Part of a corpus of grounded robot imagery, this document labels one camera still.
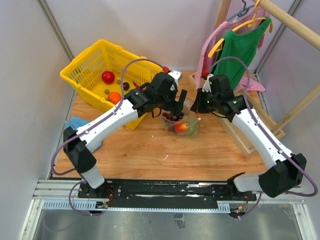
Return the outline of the dark mangosteen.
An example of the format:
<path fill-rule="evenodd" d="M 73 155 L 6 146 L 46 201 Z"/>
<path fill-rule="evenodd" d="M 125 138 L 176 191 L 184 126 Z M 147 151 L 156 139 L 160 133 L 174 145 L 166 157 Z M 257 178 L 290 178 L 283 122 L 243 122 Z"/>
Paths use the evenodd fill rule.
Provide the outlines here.
<path fill-rule="evenodd" d="M 128 82 L 124 82 L 123 89 L 124 89 L 124 91 L 128 91 L 130 89 L 130 84 Z"/>

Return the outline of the clear zip top bag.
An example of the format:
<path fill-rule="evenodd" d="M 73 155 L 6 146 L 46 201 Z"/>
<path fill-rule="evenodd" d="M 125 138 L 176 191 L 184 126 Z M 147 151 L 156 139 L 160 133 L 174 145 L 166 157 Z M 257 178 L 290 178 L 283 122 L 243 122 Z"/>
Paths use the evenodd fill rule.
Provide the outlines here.
<path fill-rule="evenodd" d="M 174 120 L 171 112 L 165 111 L 161 114 L 161 120 L 164 129 L 177 136 L 190 137 L 196 136 L 199 132 L 201 118 L 191 111 L 193 101 L 186 98 L 183 103 L 182 117 L 179 120 Z"/>

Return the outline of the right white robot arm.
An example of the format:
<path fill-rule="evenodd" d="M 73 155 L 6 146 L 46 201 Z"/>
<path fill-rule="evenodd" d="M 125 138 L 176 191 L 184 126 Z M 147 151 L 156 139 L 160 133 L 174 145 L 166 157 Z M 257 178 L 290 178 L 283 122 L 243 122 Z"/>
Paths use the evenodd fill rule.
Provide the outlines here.
<path fill-rule="evenodd" d="M 219 117 L 233 123 L 253 144 L 267 167 L 265 172 L 239 173 L 229 178 L 231 184 L 226 193 L 230 199 L 238 200 L 248 191 L 264 192 L 275 198 L 301 184 L 306 158 L 283 146 L 243 95 L 234 96 L 226 75 L 209 74 L 190 109 L 199 114 L 217 112 Z"/>

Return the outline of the orange persimmon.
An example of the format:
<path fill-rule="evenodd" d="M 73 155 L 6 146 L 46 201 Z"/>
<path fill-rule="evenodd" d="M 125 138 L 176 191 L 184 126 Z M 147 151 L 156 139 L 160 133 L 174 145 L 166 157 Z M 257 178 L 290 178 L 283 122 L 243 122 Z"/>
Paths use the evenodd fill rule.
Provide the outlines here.
<path fill-rule="evenodd" d="M 118 104 L 121 101 L 121 99 L 122 99 L 122 96 L 115 91 L 110 92 L 107 96 L 107 100 L 114 105 Z"/>

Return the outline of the purple grape bunch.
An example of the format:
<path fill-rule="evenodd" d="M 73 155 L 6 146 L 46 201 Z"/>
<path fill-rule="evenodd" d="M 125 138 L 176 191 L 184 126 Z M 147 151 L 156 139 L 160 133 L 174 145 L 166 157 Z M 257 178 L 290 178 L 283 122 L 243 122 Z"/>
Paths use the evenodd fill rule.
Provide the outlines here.
<path fill-rule="evenodd" d="M 164 125 L 164 129 L 167 132 L 177 134 L 175 127 L 179 123 L 179 121 L 173 120 L 171 113 L 167 113 L 167 112 L 162 113 L 161 119 Z"/>

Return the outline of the green cabbage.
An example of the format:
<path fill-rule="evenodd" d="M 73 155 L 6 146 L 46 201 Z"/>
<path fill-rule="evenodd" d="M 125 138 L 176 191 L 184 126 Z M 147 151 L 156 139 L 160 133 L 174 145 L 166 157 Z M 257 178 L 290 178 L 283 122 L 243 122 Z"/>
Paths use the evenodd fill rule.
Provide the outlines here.
<path fill-rule="evenodd" d="M 199 121 L 195 119 L 189 119 L 186 121 L 188 124 L 188 129 L 185 132 L 186 136 L 192 136 L 195 135 L 198 132 L 199 129 Z"/>

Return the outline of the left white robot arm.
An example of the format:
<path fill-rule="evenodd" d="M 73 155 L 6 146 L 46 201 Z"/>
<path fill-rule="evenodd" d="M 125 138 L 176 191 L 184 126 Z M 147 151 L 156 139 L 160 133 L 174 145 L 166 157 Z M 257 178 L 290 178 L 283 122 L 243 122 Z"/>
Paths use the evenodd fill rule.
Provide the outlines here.
<path fill-rule="evenodd" d="M 107 193 L 107 185 L 92 154 L 94 148 L 115 130 L 156 108 L 171 112 L 180 119 L 187 95 L 186 90 L 177 94 L 181 79 L 182 73 L 178 70 L 159 72 L 151 82 L 131 89 L 121 102 L 95 120 L 77 129 L 68 127 L 64 130 L 63 151 L 96 198 Z"/>

